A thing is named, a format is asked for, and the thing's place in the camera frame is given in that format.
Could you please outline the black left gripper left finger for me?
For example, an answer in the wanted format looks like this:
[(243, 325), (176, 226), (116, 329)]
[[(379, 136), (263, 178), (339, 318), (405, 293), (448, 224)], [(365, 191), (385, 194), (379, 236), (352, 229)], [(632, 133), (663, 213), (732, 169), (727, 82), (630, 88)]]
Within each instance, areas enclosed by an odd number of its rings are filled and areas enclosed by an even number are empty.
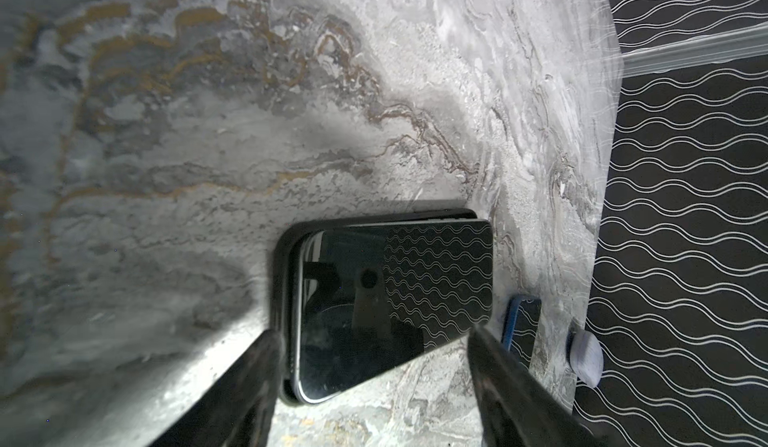
[(282, 379), (284, 342), (264, 331), (234, 364), (152, 444), (265, 446)]

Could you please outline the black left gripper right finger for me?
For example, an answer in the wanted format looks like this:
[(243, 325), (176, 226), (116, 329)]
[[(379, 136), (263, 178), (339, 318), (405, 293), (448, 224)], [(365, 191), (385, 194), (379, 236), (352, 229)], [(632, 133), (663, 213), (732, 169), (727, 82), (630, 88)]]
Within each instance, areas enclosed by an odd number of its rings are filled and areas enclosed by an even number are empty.
[(618, 444), (594, 436), (486, 328), (472, 328), (467, 356), (485, 446)]

